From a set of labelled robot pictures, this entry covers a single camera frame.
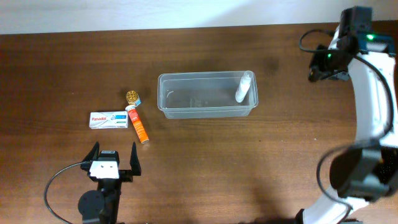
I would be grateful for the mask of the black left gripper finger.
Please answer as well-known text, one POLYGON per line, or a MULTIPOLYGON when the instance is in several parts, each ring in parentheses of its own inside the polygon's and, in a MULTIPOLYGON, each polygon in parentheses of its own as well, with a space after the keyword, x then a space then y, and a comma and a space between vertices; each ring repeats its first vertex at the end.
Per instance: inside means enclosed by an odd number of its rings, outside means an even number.
POLYGON ((96 161, 99 155, 100 144, 98 141, 95 142, 90 152, 83 158, 82 162, 96 161))
POLYGON ((130 156, 130 166, 131 166, 131 172, 132 176, 141 176, 142 174, 142 169, 141 165, 139 162, 139 158, 137 156, 137 147, 136 143, 133 142, 132 144, 132 149, 131 149, 131 156, 130 156))

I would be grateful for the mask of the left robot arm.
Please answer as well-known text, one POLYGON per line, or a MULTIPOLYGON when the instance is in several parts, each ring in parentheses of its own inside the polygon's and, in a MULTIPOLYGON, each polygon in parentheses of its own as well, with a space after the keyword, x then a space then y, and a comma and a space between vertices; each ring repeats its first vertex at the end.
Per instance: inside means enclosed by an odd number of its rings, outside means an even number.
POLYGON ((85 156, 80 169, 97 183, 95 190, 85 192, 78 201, 78 211, 83 223, 115 224, 118 222, 121 187, 125 182, 132 182, 134 176, 142 173, 137 156, 136 144, 132 145, 129 164, 130 169, 119 169, 117 151, 101 151, 100 144, 95 143, 85 156))

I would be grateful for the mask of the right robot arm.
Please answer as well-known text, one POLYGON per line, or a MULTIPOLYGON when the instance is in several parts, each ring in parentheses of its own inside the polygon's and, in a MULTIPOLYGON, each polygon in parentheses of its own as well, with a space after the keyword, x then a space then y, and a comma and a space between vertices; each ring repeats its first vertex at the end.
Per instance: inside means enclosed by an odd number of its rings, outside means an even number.
POLYGON ((372 30, 370 7, 341 13, 328 30, 329 45, 312 50, 310 82, 351 80, 356 107, 356 136, 350 146, 328 151, 333 157, 330 186, 295 223, 346 223, 353 212, 397 192, 396 51, 390 35, 372 30))

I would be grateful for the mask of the white Panadol medicine box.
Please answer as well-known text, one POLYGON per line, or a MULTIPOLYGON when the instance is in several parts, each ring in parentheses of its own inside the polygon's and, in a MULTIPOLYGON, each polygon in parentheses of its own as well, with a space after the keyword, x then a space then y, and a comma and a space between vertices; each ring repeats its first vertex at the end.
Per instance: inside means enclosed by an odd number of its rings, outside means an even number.
POLYGON ((91 129, 124 129, 128 128, 126 111, 91 112, 89 127, 91 129))

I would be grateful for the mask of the clear plastic container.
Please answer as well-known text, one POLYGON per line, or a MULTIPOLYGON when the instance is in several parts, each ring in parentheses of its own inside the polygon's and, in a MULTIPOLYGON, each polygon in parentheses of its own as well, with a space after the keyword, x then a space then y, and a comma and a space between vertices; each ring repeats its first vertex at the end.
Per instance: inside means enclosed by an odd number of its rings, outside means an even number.
POLYGON ((158 78, 157 105, 168 119, 247 116, 258 103, 256 76, 242 103, 235 100, 245 71, 164 73, 158 78))

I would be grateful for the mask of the white squeeze tube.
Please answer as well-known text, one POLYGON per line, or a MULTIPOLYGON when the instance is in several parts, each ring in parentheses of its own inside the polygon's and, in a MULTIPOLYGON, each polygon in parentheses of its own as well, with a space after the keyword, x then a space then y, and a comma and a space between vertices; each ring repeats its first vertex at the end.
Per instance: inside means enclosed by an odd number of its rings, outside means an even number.
POLYGON ((252 71, 249 70, 245 71, 243 76, 241 77, 238 89, 236 90, 235 94, 235 100, 238 103, 242 103, 243 99, 246 97, 246 94, 251 86, 252 77, 253 77, 252 71))

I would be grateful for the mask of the orange effervescent tablet tube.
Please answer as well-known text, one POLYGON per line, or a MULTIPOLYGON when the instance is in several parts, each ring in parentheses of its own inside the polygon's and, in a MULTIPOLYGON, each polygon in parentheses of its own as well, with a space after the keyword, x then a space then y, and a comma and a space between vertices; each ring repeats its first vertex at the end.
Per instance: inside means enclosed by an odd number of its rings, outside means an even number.
POLYGON ((127 111, 130 120, 134 126, 134 129, 137 133, 137 136, 141 142, 141 144, 145 144, 149 141, 149 137, 146 133, 146 130, 144 128, 144 125, 136 111, 136 108, 133 105, 129 105, 125 107, 125 110, 127 111))

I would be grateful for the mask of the small gold-lid jar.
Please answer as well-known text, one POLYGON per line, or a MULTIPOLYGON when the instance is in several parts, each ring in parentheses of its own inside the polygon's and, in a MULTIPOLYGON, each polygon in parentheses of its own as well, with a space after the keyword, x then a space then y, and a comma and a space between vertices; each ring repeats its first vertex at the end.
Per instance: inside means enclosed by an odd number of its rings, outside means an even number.
POLYGON ((136 91, 131 90, 126 93, 126 100, 129 105, 139 106, 141 103, 141 99, 136 91))

